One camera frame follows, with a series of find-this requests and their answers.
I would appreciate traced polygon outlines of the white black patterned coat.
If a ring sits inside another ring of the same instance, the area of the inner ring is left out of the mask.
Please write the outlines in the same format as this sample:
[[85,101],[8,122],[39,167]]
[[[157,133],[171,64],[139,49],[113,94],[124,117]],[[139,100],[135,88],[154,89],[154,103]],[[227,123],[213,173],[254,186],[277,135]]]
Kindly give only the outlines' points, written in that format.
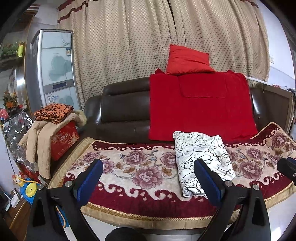
[[206,196],[194,174],[194,163],[202,159],[211,171],[216,172],[223,181],[236,178],[229,154],[219,135],[208,136],[204,133],[185,133],[175,131],[175,161],[178,168],[182,196]]

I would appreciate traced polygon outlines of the yellow blue toy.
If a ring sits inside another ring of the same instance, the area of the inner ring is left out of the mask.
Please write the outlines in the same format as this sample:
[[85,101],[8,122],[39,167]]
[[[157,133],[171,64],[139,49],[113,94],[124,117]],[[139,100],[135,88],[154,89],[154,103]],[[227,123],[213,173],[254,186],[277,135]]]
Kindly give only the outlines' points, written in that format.
[[35,194],[37,193],[39,183],[29,179],[18,180],[20,192],[24,199],[30,204],[33,204]]

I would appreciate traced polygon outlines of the beige jacket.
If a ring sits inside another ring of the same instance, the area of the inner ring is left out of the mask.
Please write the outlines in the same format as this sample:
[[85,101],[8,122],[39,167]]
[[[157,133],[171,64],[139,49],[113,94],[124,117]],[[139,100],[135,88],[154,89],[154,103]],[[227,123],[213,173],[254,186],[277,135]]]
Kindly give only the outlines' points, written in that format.
[[51,178],[51,138],[71,121],[82,127],[87,118],[83,111],[74,110],[59,124],[36,120],[18,143],[26,151],[26,160],[36,162],[39,174],[45,179]]

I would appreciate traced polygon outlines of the red gift box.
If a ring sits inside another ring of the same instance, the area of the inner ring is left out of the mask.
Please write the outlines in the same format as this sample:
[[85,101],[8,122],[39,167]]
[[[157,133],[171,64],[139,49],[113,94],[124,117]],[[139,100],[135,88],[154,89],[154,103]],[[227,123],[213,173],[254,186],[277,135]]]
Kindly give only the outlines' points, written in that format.
[[79,138],[75,122],[72,120],[51,138],[51,160],[58,161]]

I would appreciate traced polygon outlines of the floral red beige blanket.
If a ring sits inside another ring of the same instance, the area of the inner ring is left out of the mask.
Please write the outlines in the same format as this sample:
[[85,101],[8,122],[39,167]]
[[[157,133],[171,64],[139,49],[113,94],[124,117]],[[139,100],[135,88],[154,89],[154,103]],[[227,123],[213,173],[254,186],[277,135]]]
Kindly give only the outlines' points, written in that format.
[[[232,162],[235,185],[258,185],[267,207],[295,193],[292,181],[277,170],[278,160],[295,157],[295,141],[269,123],[243,141],[222,140]],[[108,143],[84,139],[53,176],[49,187],[61,187],[85,171],[94,159],[103,173],[82,212],[114,225],[157,230],[190,230],[208,225],[216,208],[206,196],[182,196],[175,161],[175,142]]]

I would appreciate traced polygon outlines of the red blanket on sofa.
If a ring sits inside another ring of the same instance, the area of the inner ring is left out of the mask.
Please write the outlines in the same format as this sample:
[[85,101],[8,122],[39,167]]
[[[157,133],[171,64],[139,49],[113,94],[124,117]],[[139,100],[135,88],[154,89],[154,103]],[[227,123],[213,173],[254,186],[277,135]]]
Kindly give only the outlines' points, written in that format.
[[172,141],[175,131],[219,135],[224,141],[257,134],[248,82],[232,71],[149,77],[149,139]]

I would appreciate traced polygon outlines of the orange black patterned cloth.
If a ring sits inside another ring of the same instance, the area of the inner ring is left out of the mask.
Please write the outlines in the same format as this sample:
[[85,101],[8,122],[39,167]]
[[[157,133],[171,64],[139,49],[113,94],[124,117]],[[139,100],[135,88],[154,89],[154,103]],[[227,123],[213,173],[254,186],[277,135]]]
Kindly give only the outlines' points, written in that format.
[[49,121],[59,124],[73,111],[72,105],[62,103],[52,103],[34,113],[37,121]]

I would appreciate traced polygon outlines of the dark brown leather sofa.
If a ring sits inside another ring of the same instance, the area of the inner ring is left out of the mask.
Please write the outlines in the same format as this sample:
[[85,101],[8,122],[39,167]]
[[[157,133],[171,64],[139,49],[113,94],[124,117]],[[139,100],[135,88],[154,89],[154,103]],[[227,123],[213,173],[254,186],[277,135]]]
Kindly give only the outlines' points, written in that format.
[[87,100],[87,123],[79,128],[79,136],[115,143],[151,143],[149,101],[147,77],[109,84],[102,95]]

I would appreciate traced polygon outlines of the small red pillow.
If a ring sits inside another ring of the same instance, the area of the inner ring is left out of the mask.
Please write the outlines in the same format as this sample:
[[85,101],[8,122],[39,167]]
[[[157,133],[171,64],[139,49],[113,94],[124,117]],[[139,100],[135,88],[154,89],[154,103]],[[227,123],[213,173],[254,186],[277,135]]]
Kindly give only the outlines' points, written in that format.
[[166,66],[167,74],[182,75],[214,71],[210,66],[208,53],[170,44],[169,58]]

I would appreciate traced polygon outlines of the beige dotted curtain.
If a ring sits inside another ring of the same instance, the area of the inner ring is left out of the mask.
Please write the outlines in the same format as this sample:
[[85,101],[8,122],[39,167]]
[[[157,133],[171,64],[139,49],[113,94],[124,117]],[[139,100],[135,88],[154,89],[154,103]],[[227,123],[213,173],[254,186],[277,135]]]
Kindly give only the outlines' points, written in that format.
[[217,71],[269,77],[267,31],[256,1],[65,1],[58,28],[74,33],[81,105],[108,84],[165,70],[170,45],[208,53]]

